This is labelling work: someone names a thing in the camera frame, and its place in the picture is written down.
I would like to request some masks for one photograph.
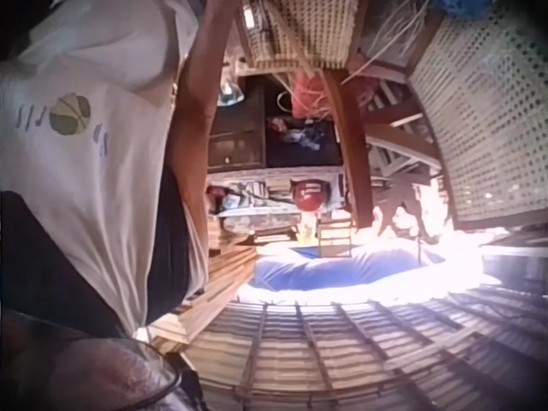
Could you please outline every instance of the eyeglasses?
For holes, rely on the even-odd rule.
[[[134,411],[162,403],[168,409],[187,410],[190,405],[208,411],[198,373],[179,353],[162,355],[145,342],[90,338],[20,318],[39,325],[40,333],[31,333],[12,358],[3,358],[7,366],[0,383],[22,408]]]

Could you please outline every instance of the blue tarp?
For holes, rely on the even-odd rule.
[[[403,239],[356,247],[346,258],[317,259],[314,248],[263,257],[249,285],[272,291],[348,287],[444,262],[442,256],[423,248],[419,264],[417,243]]]

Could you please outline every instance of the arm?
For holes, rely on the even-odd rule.
[[[209,133],[217,109],[224,49],[240,0],[209,0],[177,85],[165,163],[173,169],[202,245],[207,246],[204,192]]]

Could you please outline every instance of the black shorts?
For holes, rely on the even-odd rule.
[[[3,307],[95,337],[125,335],[116,313],[70,264],[19,194],[2,192],[1,217]],[[189,275],[187,221],[175,176],[164,167],[147,324],[182,302]]]

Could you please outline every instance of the white t-shirt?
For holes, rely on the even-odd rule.
[[[0,189],[22,196],[131,333],[145,323],[173,82],[196,28],[186,0],[71,0],[0,63]],[[183,207],[189,295],[207,250]]]

